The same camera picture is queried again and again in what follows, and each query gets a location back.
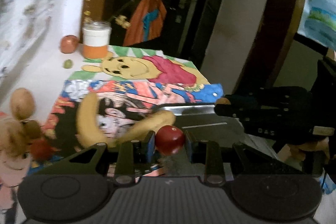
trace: small green fruit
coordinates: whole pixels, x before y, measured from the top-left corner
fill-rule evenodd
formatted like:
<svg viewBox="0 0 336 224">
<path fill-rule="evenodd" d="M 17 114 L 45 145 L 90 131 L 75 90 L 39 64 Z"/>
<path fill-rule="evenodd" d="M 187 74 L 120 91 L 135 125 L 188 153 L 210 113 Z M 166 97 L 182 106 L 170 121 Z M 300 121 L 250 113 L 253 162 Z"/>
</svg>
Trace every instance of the small green fruit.
<svg viewBox="0 0 336 224">
<path fill-rule="evenodd" d="M 71 69 L 73 65 L 74 65 L 74 63 L 72 62 L 72 60 L 71 59 L 67 59 L 63 63 L 63 68 L 65 68 L 65 69 Z"/>
</svg>

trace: potato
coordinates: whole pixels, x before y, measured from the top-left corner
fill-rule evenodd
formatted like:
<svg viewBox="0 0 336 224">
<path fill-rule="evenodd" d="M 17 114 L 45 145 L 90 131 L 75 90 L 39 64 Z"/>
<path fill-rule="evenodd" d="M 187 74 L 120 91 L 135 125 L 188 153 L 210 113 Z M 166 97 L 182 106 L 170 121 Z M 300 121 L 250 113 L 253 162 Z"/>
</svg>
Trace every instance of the potato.
<svg viewBox="0 0 336 224">
<path fill-rule="evenodd" d="M 12 93 L 10 98 L 12 115 L 19 121 L 28 119 L 35 112 L 35 101 L 31 92 L 19 88 Z"/>
<path fill-rule="evenodd" d="M 26 153 L 27 148 L 22 123 L 13 118 L 0 120 L 0 150 L 4 150 L 10 157 L 17 157 Z"/>
<path fill-rule="evenodd" d="M 37 121 L 30 120 L 30 121 L 24 122 L 23 127 L 25 130 L 25 135 L 30 140 L 41 138 L 42 130 Z"/>
<path fill-rule="evenodd" d="M 150 117 L 147 117 L 136 124 L 134 124 L 126 133 L 117 139 L 119 143 L 131 140 L 144 140 L 148 132 L 153 130 L 157 132 L 161 127 L 166 125 L 173 125 L 175 122 L 175 115 L 169 110 L 161 110 Z"/>
</svg>

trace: white jar lid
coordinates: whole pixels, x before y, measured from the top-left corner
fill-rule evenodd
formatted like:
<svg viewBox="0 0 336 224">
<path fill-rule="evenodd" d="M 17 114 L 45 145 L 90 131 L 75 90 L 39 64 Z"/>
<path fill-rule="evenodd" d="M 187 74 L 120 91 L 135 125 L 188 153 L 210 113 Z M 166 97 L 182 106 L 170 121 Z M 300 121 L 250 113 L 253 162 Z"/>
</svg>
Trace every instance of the white jar lid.
<svg viewBox="0 0 336 224">
<path fill-rule="evenodd" d="M 107 30 L 111 28 L 111 24 L 107 21 L 91 21 L 84 23 L 83 29 L 88 31 Z"/>
</svg>

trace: cartoon drawing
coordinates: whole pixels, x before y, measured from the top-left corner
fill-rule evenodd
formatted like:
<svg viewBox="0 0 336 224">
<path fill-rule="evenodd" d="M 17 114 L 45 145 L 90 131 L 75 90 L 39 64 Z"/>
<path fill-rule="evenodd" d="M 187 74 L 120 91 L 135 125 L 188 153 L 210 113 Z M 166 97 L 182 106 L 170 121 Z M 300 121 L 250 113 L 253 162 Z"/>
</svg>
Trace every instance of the cartoon drawing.
<svg viewBox="0 0 336 224">
<path fill-rule="evenodd" d="M 108 52 L 108 55 L 102 59 L 100 66 L 84 65 L 82 70 L 104 72 L 128 80 L 148 79 L 149 82 L 153 83 L 209 84 L 197 69 L 161 56 L 137 58 L 129 56 L 113 57 L 113 55 L 113 52 Z"/>
<path fill-rule="evenodd" d="M 136 95 L 132 93 L 126 93 L 126 95 L 129 98 L 149 103 L 151 107 L 153 105 L 161 105 L 161 104 L 176 104 L 176 103 L 184 104 L 185 103 L 185 99 L 181 95 L 173 91 L 173 89 L 184 90 L 184 88 L 181 86 L 167 84 L 163 89 L 159 89 L 158 87 L 156 87 L 155 83 L 150 83 L 149 87 L 151 88 L 151 90 L 155 92 L 156 98 L 152 98 L 152 96 L 151 97 L 142 96 L 142 95 Z"/>
<path fill-rule="evenodd" d="M 42 126 L 42 130 L 45 136 L 47 136 L 50 139 L 55 139 L 55 126 L 58 123 L 58 116 L 56 113 L 64 114 L 65 109 L 64 107 L 75 107 L 74 102 L 70 101 L 68 98 L 64 98 L 62 96 L 58 97 L 51 113 L 49 114 L 47 118 L 47 122 L 44 126 Z"/>
<path fill-rule="evenodd" d="M 71 81 L 66 85 L 65 92 L 69 94 L 72 101 L 80 102 L 86 94 L 88 94 L 88 88 L 90 86 L 90 81 Z"/>
<path fill-rule="evenodd" d="M 115 93 L 115 95 L 122 95 L 124 97 L 123 102 L 120 103 L 120 98 L 117 96 L 114 98 L 116 99 L 115 101 L 105 97 L 100 100 L 99 111 L 97 115 L 97 122 L 99 127 L 109 138 L 122 136 L 130 126 L 143 119 L 143 115 L 140 113 L 130 111 L 130 109 L 141 109 L 135 107 L 129 98 L 123 94 Z"/>
</svg>

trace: winnie the pooh drawing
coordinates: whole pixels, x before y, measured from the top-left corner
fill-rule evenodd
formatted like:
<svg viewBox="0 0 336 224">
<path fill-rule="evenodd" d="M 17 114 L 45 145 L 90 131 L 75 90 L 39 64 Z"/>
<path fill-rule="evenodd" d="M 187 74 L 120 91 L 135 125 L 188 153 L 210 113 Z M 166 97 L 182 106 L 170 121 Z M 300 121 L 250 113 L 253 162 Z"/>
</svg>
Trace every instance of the winnie the pooh drawing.
<svg viewBox="0 0 336 224">
<path fill-rule="evenodd" d="M 153 83 L 209 84 L 206 78 L 195 68 L 165 59 L 161 56 L 143 56 L 142 58 L 119 56 L 113 57 L 108 52 L 102 59 L 100 66 L 84 65 L 82 70 L 88 72 L 104 72 L 108 75 L 118 76 L 127 80 L 148 79 Z"/>
</svg>

